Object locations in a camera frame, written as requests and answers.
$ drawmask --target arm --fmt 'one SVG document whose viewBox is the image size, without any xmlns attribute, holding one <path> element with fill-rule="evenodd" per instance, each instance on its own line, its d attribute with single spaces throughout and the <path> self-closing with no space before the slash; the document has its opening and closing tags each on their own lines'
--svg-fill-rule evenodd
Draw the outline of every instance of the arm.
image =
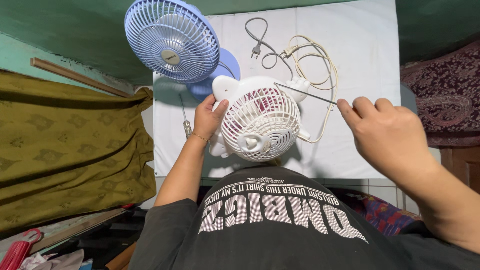
<svg viewBox="0 0 480 270">
<path fill-rule="evenodd" d="M 418 116 L 381 98 L 344 99 L 338 108 L 358 152 L 417 202 L 425 225 L 438 238 L 480 254 L 480 195 L 460 182 L 428 151 Z"/>
<path fill-rule="evenodd" d="M 228 100 L 223 100 L 212 111 L 215 98 L 209 95 L 195 110 L 193 132 L 210 140 L 227 109 Z M 163 182 L 154 206 L 161 206 L 182 199 L 197 200 L 204 153 L 207 142 L 191 135 L 183 146 L 180 155 Z"/>
</svg>

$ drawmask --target screwdriver handle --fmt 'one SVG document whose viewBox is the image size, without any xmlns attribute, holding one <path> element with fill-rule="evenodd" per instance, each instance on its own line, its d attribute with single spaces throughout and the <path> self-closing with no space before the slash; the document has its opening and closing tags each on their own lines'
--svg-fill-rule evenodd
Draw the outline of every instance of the screwdriver handle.
<svg viewBox="0 0 480 270">
<path fill-rule="evenodd" d="M 190 121 L 183 121 L 183 129 L 185 130 L 185 136 L 190 137 L 192 134 L 192 128 L 190 127 Z"/>
</svg>

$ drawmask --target white backdrop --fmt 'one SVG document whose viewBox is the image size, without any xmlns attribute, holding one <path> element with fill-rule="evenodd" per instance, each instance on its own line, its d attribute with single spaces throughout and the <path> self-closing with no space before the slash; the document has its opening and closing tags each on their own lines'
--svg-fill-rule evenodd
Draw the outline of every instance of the white backdrop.
<svg viewBox="0 0 480 270">
<path fill-rule="evenodd" d="M 293 35 L 308 36 L 322 44 L 337 66 L 339 88 L 337 98 L 350 103 L 365 96 L 374 101 L 388 98 L 400 105 L 398 60 L 398 32 L 395 0 L 359 0 L 311 7 L 291 8 L 265 12 L 208 16 L 220 40 L 220 46 L 229 50 L 239 61 L 242 78 L 267 75 L 281 82 L 290 79 L 290 72 L 278 60 L 273 69 L 264 69 L 261 58 L 270 50 L 261 46 L 258 59 L 250 58 L 256 41 L 245 32 L 245 21 L 253 17 L 265 18 L 269 25 L 264 41 L 277 53 L 288 47 Z M 249 29 L 260 37 L 264 22 L 254 20 Z M 298 55 L 308 52 L 301 49 Z M 272 58 L 265 60 L 269 66 Z M 288 59 L 296 75 L 292 59 Z M 320 58 L 301 60 L 302 69 L 312 81 L 323 81 L 327 75 Z M 178 92 L 185 102 L 185 113 L 193 126 L 194 108 L 198 102 L 186 87 L 161 78 L 154 73 L 154 143 L 156 176 L 166 176 L 185 142 L 183 115 Z M 309 92 L 330 98 L 332 91 L 310 87 Z M 306 130 L 317 138 L 328 104 L 308 97 L 299 104 L 301 121 Z M 330 114 L 323 138 L 316 144 L 297 140 L 284 156 L 285 167 L 312 178 L 384 178 L 357 153 L 351 131 L 336 107 Z M 254 166 L 232 155 L 226 159 L 205 154 L 203 176 L 222 177 L 235 169 Z"/>
</svg>

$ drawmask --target colorful fabric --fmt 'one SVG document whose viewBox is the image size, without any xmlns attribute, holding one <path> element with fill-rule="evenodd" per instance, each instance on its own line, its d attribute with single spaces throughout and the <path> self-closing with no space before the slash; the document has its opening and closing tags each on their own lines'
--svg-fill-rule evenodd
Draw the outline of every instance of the colorful fabric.
<svg viewBox="0 0 480 270">
<path fill-rule="evenodd" d="M 480 41 L 403 68 L 430 146 L 480 145 Z"/>
<path fill-rule="evenodd" d="M 413 221 L 421 220 L 420 216 L 414 213 L 360 191 L 343 188 L 330 188 L 330 190 L 341 202 L 359 213 L 385 236 L 397 235 L 403 227 Z"/>
<path fill-rule="evenodd" d="M 0 232 L 154 196 L 152 99 L 1 71 Z"/>
</svg>

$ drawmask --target gold bracelet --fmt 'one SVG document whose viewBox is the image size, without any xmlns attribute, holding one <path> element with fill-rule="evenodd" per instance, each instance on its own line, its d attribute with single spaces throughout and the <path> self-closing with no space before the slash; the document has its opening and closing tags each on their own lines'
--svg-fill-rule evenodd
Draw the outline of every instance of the gold bracelet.
<svg viewBox="0 0 480 270">
<path fill-rule="evenodd" d="M 209 141 L 210 141 L 210 140 L 207 140 L 207 139 L 203 138 L 202 136 L 198 135 L 198 134 L 195 133 L 195 132 L 192 132 L 192 134 L 195 135 L 195 136 L 197 136 L 197 137 L 199 137 L 200 139 L 204 140 L 205 142 L 209 142 Z"/>
</svg>

